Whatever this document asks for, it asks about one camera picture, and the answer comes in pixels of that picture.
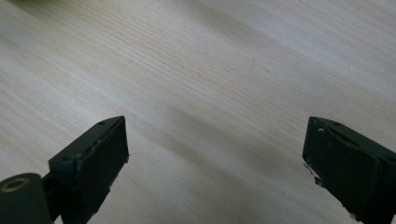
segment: light wood surface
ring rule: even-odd
[[[396,149],[395,75],[391,0],[2,0],[0,179],[124,115],[92,224],[356,223],[304,168],[306,123]]]

